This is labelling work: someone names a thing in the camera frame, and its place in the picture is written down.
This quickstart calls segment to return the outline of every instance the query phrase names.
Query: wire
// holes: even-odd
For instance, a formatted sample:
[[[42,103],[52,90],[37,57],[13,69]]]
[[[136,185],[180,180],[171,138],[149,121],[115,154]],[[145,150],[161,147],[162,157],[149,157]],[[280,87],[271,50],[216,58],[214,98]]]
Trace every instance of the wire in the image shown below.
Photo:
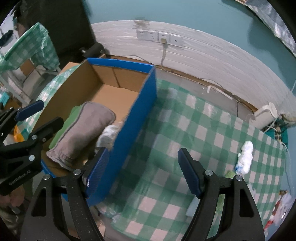
[[[283,143],[283,142],[280,142],[280,143],[281,143],[282,145],[285,146],[285,148],[286,148],[286,150],[287,150],[287,153],[288,153],[288,155],[289,155],[289,173],[290,173],[290,178],[291,178],[290,181],[292,181],[292,173],[291,173],[291,155],[290,155],[290,152],[289,152],[287,146],[285,145],[285,143]],[[286,172],[286,175],[287,175],[288,187],[289,187],[289,189],[290,189],[291,196],[294,197],[294,189],[291,188],[290,181],[289,181],[289,176],[288,176],[288,173],[287,173],[287,156],[286,156],[285,172]]]
[[[250,120],[250,119],[248,120],[248,116],[249,116],[249,115],[254,115],[254,114],[253,114],[253,113],[249,113],[249,114],[247,114],[245,122],[248,122],[248,121]]]
[[[167,71],[166,69],[164,69],[164,67],[163,67],[163,61],[164,61],[164,59],[165,59],[165,57],[166,57],[166,50],[167,50],[167,46],[166,46],[166,45],[167,45],[166,43],[163,43],[163,55],[162,55],[162,58],[161,58],[160,67],[159,67],[159,66],[156,66],[156,68],[161,69],[161,70],[163,70],[163,71],[165,71],[165,72],[168,72],[168,73],[170,73],[170,74],[176,75],[176,76],[178,76],[178,77],[182,77],[182,78],[184,78],[184,79],[187,79],[187,80],[193,81],[192,79],[187,78],[187,77],[185,77],[185,76],[183,76],[183,75],[181,75],[181,74],[177,74],[177,73],[174,73],[174,72],[170,72],[170,71]],[[142,58],[142,57],[140,57],[140,56],[138,56],[138,55],[120,55],[120,57],[137,57],[137,58],[139,58],[139,59],[141,59],[141,60],[143,60],[143,61],[145,61],[145,62],[147,62],[147,63],[149,63],[149,64],[154,65],[153,63],[147,61],[146,59],[144,59],[144,58]],[[197,78],[199,78],[199,79],[201,79],[201,80],[210,80],[210,81],[213,81],[213,82],[216,83],[218,86],[220,86],[224,91],[226,91],[228,95],[230,95],[231,97],[233,97],[233,99],[234,99],[236,102],[241,103],[242,105],[244,105],[245,107],[247,107],[249,110],[251,110],[252,113],[254,113],[254,111],[253,111],[249,106],[247,106],[245,103],[243,103],[243,102],[241,102],[240,100],[238,100],[236,96],[234,96],[232,93],[230,93],[229,91],[227,91],[227,90],[226,90],[222,85],[220,85],[218,82],[216,82],[216,81],[214,81],[214,80],[212,80],[212,79],[207,79],[207,78],[201,78],[201,77],[197,77]],[[201,84],[201,85],[203,85],[203,86],[205,86],[205,87],[208,87],[208,85],[205,85],[205,84],[203,84],[203,83],[201,83],[201,82],[198,82],[198,83]]]
[[[254,111],[249,106],[247,106],[245,103],[243,103],[243,102],[241,102],[239,100],[236,100],[236,101],[237,101],[237,117],[239,116],[239,107],[238,107],[239,103],[242,104],[243,106],[247,107],[254,114]]]
[[[295,80],[295,82],[294,82],[294,84],[293,84],[292,89],[291,89],[291,90],[288,90],[288,93],[286,94],[285,98],[283,99],[283,101],[282,101],[281,104],[279,105],[280,108],[281,108],[281,106],[283,105],[284,101],[288,98],[289,93],[291,92],[291,93],[293,94],[293,90],[294,90],[295,86],[296,86],[296,80]]]
[[[142,57],[140,57],[140,56],[138,56],[138,55],[119,55],[119,56],[120,56],[120,57],[137,57],[137,58],[139,58],[139,59],[141,59],[141,60],[143,60],[143,61],[145,61],[145,62],[147,62],[147,63],[149,63],[149,64],[154,65],[153,63],[147,61],[146,59],[144,59],[144,58],[142,58]],[[164,69],[163,66],[160,66],[160,67],[159,67],[159,66],[155,66],[155,67],[158,68],[158,69],[161,69],[161,70],[163,70],[163,71],[165,71],[165,72],[168,72],[168,73],[170,73],[170,74],[173,74],[173,75],[176,75],[176,76],[182,77],[182,78],[184,78],[184,79],[187,79],[187,80],[193,81],[192,79],[187,78],[186,76],[183,76],[183,75],[181,75],[181,74],[177,74],[177,73],[174,73],[174,72],[167,71],[166,69]],[[210,81],[213,81],[213,82],[216,83],[218,86],[220,86],[223,90],[227,91],[227,90],[226,90],[221,84],[219,84],[218,82],[216,82],[216,81],[214,81],[214,80],[212,80],[212,79],[201,78],[201,77],[197,77],[197,78],[199,78],[199,79],[201,79],[201,80],[210,80]],[[198,82],[198,83],[201,84],[201,85],[203,85],[203,86],[208,87],[208,85],[205,85],[205,84],[200,83],[200,82]]]
[[[276,133],[278,132],[273,126],[268,126],[270,127],[271,129],[273,129]]]
[[[274,123],[276,122],[276,120],[279,118],[280,115],[281,115],[281,113],[279,113],[277,115],[277,117],[274,119],[274,121],[271,123],[271,125],[263,133],[267,132],[270,128],[273,127]]]

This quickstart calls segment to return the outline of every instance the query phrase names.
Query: cardboard box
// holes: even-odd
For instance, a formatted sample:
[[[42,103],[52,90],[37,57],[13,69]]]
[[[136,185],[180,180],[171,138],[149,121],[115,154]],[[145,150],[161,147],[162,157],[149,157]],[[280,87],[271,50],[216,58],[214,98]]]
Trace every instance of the cardboard box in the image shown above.
[[[69,63],[62,72],[74,65]],[[34,129],[56,116],[66,120],[74,106],[86,101],[105,105],[116,114],[115,122],[124,121],[97,191],[88,198],[89,205],[101,202],[109,193],[155,99],[156,80],[153,65],[90,58],[67,78],[44,108]],[[90,143],[89,147],[94,146],[95,142],[96,140]],[[67,175],[68,171],[46,156],[49,144],[50,141],[47,141],[42,151],[45,173],[55,177]],[[75,168],[82,167],[87,155],[86,147],[77,159]]]

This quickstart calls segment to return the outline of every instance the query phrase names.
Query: checkered tablecloth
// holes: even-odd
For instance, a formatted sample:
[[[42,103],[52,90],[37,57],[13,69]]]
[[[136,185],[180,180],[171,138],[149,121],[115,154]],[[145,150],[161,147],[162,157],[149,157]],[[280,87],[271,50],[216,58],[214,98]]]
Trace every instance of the checkered tablecloth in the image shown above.
[[[53,95],[56,93],[56,91],[59,89],[59,87],[67,80],[67,78],[79,67],[80,65],[76,65],[65,72],[57,75],[55,78],[52,79],[51,82],[47,84],[47,86],[42,90],[40,95],[36,100],[42,100],[44,102],[44,108],[47,106],[50,99],[53,97]],[[29,134],[32,132],[37,120],[39,119],[41,113],[43,112],[39,111],[38,113],[30,116],[28,119],[18,122],[17,126],[26,140],[29,136]]]
[[[284,172],[283,147],[250,126],[179,86],[157,82],[157,100],[110,194],[98,205],[112,226],[137,240],[181,240],[193,199],[177,161],[186,147],[205,169],[224,176],[233,170],[245,141],[254,145],[251,170],[243,175],[256,189],[254,200],[265,225]],[[215,216],[209,237],[220,221]]]
[[[0,74],[18,69],[30,58],[36,67],[42,65],[47,69],[56,70],[59,66],[59,58],[48,31],[40,23],[26,31],[4,56],[0,54]]]

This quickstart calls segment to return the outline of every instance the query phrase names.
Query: wall outlet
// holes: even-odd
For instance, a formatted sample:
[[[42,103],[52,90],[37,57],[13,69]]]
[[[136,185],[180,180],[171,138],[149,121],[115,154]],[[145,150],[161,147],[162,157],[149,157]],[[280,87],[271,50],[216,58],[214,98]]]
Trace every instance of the wall outlet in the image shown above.
[[[137,30],[137,38],[139,40],[147,40],[147,31],[146,30]]]
[[[158,41],[158,32],[156,32],[156,31],[147,31],[147,40]]]
[[[169,44],[176,45],[176,46],[183,46],[183,37],[171,34],[170,35],[170,42]]]
[[[161,42],[161,39],[166,39],[167,44],[169,44],[170,43],[170,34],[159,32],[158,33],[158,40],[159,40],[159,42]]]

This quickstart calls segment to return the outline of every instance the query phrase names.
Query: white plastic bag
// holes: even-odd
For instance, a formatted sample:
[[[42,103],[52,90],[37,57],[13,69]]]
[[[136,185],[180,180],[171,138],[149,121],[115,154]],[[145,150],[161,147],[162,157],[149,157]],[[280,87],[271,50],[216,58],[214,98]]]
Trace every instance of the white plastic bag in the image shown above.
[[[253,160],[253,143],[246,141],[242,146],[242,152],[238,154],[237,165],[235,166],[236,174],[247,174],[250,171],[250,167]]]
[[[279,207],[274,215],[274,224],[279,227],[282,222],[285,220],[288,212],[290,211],[295,198],[293,198],[290,193],[286,193],[279,204]]]
[[[120,132],[122,125],[123,122],[121,121],[116,124],[109,125],[103,130],[96,142],[95,153],[98,152],[100,147],[106,147],[109,151],[112,150],[114,141],[117,134]]]

